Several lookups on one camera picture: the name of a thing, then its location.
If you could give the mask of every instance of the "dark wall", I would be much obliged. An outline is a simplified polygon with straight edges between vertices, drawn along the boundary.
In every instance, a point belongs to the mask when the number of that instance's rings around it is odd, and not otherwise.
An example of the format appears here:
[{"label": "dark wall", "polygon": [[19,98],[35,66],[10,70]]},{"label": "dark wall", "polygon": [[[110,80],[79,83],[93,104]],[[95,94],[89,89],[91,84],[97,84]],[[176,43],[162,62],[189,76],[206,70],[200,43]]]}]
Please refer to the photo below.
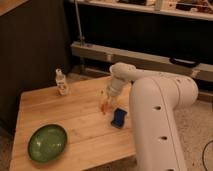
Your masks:
[{"label": "dark wall", "polygon": [[13,131],[20,94],[70,69],[63,0],[30,0],[0,17],[0,124]]},{"label": "dark wall", "polygon": [[[69,21],[75,20],[69,4]],[[213,21],[79,5],[88,43],[213,64]],[[77,31],[71,39],[76,40]]]}]

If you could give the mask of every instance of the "plastic bottle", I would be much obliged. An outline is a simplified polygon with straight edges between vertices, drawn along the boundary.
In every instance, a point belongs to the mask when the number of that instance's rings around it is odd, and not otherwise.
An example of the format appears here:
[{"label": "plastic bottle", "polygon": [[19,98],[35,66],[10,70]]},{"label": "plastic bottle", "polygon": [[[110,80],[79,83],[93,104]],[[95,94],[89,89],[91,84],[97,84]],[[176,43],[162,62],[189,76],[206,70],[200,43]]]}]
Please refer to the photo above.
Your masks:
[{"label": "plastic bottle", "polygon": [[56,84],[61,95],[69,93],[69,86],[67,84],[66,76],[62,73],[61,69],[56,69]]}]

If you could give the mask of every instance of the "blue object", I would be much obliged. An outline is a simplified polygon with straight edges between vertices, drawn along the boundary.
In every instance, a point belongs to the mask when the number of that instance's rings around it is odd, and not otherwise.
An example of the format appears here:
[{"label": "blue object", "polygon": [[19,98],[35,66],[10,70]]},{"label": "blue object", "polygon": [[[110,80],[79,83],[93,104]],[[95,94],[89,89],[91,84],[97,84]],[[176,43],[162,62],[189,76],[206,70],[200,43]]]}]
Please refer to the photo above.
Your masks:
[{"label": "blue object", "polygon": [[111,122],[112,126],[115,126],[116,128],[122,128],[124,125],[124,118],[127,112],[123,109],[117,108],[114,111],[114,119]]}]

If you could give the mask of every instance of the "wall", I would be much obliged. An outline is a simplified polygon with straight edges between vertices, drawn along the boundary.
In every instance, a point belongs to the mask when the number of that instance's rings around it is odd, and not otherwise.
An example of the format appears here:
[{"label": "wall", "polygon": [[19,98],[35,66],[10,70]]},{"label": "wall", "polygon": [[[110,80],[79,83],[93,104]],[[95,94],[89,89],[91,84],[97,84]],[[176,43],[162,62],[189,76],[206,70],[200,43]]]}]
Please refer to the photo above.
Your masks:
[{"label": "wall", "polygon": [[0,126],[13,132],[20,94],[70,69],[63,0],[30,0],[0,17]]}]

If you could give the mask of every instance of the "floor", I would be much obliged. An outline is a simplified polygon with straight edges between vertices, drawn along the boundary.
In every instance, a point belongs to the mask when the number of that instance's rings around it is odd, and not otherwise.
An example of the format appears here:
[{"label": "floor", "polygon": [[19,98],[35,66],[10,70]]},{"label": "floor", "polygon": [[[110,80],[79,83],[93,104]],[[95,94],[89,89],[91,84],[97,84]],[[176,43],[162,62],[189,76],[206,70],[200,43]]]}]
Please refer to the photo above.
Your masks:
[{"label": "floor", "polygon": [[[87,80],[91,77],[79,74],[68,74],[68,82]],[[197,101],[188,109],[175,112],[178,132],[186,158],[188,171],[204,171],[201,154],[205,144],[213,139],[213,111],[212,105],[207,102]],[[8,171],[13,137],[0,129],[0,171]],[[205,155],[208,171],[213,171],[213,144],[208,146]],[[120,161],[108,163],[88,171],[136,171],[134,156]]]}]

